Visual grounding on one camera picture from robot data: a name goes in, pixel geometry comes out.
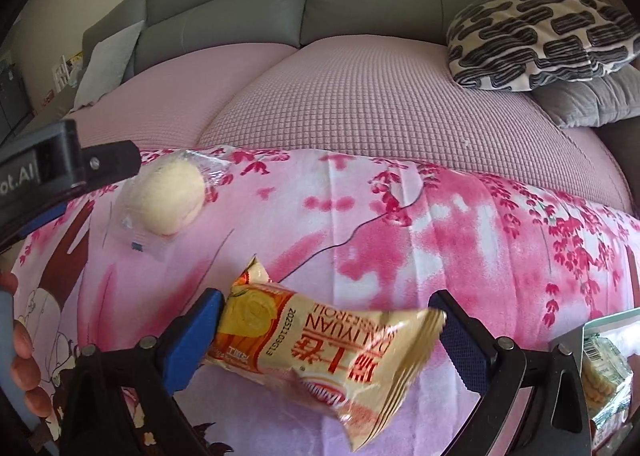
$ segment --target black cabinet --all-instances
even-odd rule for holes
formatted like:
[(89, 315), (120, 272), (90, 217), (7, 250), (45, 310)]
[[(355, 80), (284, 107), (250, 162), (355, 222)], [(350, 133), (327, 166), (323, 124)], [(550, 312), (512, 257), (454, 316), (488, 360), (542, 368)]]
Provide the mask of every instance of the black cabinet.
[(0, 72), (0, 144), (15, 136), (31, 118), (33, 111), (22, 79), (9, 66)]

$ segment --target patterned pillow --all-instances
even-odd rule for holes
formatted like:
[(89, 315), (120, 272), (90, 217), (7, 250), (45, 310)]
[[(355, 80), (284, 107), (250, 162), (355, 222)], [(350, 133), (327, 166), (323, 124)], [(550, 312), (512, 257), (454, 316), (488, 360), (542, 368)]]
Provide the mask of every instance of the patterned pillow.
[(447, 42), (461, 86), (530, 91), (619, 70), (640, 53), (640, 26), (595, 0), (480, 0), (455, 17)]

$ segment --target round bread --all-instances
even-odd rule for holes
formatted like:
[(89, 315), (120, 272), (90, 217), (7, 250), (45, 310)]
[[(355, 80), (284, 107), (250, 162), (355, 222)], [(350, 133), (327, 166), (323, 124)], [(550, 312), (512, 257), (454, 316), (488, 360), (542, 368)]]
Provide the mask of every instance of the round bread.
[(197, 166), (180, 159), (150, 173), (139, 194), (145, 229), (171, 236), (196, 219), (204, 204), (205, 183)]

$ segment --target red oval logo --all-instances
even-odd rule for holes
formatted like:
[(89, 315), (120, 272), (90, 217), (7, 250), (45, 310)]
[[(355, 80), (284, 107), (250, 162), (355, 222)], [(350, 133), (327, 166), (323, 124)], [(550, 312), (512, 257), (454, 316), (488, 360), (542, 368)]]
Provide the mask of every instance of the red oval logo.
[(338, 407), (347, 401), (347, 397), (343, 390), (336, 386), (331, 386), (326, 382), (319, 382), (318, 380), (303, 380), (302, 384), (312, 397), (314, 397), (318, 402), (327, 404), (329, 407)]

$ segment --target silver bolt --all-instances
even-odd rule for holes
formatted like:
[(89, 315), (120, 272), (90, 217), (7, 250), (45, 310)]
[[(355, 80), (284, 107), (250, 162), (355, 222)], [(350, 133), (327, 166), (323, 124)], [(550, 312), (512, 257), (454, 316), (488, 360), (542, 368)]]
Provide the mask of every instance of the silver bolt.
[(498, 337), (498, 346), (500, 346), (503, 350), (513, 350), (515, 344), (508, 337)]
[(143, 350), (150, 350), (156, 345), (157, 342), (158, 339), (156, 339), (153, 335), (147, 335), (146, 337), (142, 337), (140, 339), (138, 346), (140, 346)]
[(95, 353), (95, 344), (87, 344), (87, 346), (80, 350), (80, 353), (83, 357), (90, 357)]
[(558, 351), (562, 353), (565, 357), (571, 355), (571, 350), (567, 348), (564, 344), (558, 344)]

